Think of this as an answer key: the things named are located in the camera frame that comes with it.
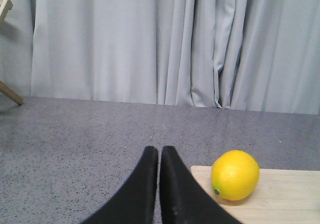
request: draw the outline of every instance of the yellow lemon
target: yellow lemon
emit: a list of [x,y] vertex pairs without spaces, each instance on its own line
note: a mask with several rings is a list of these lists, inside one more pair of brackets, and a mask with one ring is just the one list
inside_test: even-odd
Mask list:
[[220,156],[212,165],[211,180],[216,195],[227,200],[241,200],[256,187],[259,165],[248,153],[232,150]]

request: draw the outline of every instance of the wooden stick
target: wooden stick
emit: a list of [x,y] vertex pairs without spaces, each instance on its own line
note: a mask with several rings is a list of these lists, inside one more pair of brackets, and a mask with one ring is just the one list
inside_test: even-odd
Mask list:
[[14,5],[12,4],[11,0],[3,0],[0,6],[0,26],[5,20],[7,13],[9,10],[12,9]]
[[15,101],[18,105],[22,105],[24,103],[24,100],[22,97],[20,97],[15,91],[10,89],[5,83],[1,81],[0,81],[0,92],[2,92],[8,98]]

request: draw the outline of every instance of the wooden stand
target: wooden stand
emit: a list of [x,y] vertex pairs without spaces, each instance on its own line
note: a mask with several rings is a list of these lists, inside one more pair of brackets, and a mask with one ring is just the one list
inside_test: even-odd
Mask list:
[[[4,22],[8,11],[11,10],[12,7],[13,7],[13,4],[11,0],[3,0],[2,2],[0,2],[0,26]],[[24,100],[22,97],[20,97],[16,92],[14,92],[5,83],[1,81],[0,81],[0,92],[2,92],[8,98],[15,101],[18,105],[22,105],[24,103]]]
[[258,185],[242,200],[215,195],[211,166],[194,165],[191,172],[205,192],[242,223],[320,223],[320,171],[260,169]]

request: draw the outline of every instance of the light gray drape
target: light gray drape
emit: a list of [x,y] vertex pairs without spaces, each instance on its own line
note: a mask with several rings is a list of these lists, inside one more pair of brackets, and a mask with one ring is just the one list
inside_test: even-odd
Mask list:
[[249,0],[231,107],[317,114],[320,0]]
[[319,0],[19,1],[0,78],[22,95],[319,112]]

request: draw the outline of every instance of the wooden cutting board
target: wooden cutting board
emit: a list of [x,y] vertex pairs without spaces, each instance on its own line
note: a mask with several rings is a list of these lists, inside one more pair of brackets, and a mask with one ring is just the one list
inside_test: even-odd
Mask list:
[[211,166],[194,165],[191,172],[206,193],[244,224],[320,223],[320,171],[260,169],[257,187],[239,201],[213,193]]

